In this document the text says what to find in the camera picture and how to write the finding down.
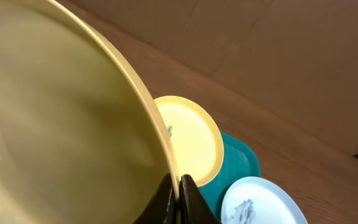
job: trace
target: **yellow plate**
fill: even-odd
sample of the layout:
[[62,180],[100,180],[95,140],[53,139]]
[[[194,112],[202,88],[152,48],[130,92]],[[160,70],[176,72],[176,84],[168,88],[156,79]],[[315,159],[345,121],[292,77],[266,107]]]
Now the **yellow plate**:
[[213,180],[221,169],[224,149],[212,117],[179,96],[163,96],[155,103],[171,134],[179,175],[190,174],[198,187]]

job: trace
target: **wall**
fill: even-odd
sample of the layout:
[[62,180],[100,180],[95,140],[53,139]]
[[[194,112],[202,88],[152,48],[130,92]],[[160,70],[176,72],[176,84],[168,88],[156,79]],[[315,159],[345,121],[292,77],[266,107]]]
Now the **wall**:
[[70,1],[330,146],[358,152],[358,1]]

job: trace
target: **teal tray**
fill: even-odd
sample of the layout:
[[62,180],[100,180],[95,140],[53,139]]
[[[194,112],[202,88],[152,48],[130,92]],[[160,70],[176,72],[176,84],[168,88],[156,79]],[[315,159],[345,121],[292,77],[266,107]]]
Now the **teal tray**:
[[258,158],[243,142],[221,132],[224,145],[223,165],[217,176],[199,188],[209,209],[221,219],[223,197],[230,185],[243,177],[260,177]]

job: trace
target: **wooden table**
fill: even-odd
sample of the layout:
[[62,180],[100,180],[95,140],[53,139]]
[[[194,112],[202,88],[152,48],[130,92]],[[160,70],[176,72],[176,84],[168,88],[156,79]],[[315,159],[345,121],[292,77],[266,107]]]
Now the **wooden table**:
[[357,159],[67,0],[59,2],[110,40],[154,98],[191,99],[213,117],[221,131],[250,146],[259,159],[262,177],[285,190],[310,224],[358,223]]

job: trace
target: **brown wooden surface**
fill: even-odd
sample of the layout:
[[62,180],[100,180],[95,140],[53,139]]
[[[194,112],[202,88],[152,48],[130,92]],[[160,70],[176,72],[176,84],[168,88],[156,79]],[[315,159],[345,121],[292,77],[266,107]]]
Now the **brown wooden surface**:
[[118,48],[154,97],[189,98],[210,113],[221,131],[248,144],[259,159],[262,177],[284,189],[310,224],[358,223],[357,159],[67,0],[59,2]]
[[70,1],[358,153],[358,1]]

